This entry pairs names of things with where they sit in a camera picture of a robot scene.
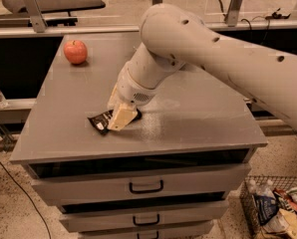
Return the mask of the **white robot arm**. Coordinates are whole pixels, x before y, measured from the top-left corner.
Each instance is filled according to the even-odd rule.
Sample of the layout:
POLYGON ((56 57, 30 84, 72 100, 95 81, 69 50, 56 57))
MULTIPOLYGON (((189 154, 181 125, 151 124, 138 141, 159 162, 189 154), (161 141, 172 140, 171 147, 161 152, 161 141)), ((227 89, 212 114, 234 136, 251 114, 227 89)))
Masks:
POLYGON ((145 11, 140 35, 108 102, 110 129, 128 125, 165 78, 191 64, 297 130, 297 55, 217 34, 198 16, 170 4, 145 11))

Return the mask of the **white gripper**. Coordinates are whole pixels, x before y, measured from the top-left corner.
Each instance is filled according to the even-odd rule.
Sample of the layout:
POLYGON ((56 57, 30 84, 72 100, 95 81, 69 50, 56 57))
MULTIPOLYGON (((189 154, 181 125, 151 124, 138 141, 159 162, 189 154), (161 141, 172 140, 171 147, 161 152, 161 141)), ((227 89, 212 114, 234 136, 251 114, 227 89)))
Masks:
POLYGON ((108 129, 120 131, 125 128, 138 114, 137 108, 148 104, 156 94, 156 89, 147 89, 138 84, 130 73, 130 63, 126 63, 119 73, 108 101, 108 109, 114 110, 108 129), (130 103, 118 103, 119 98, 130 103))

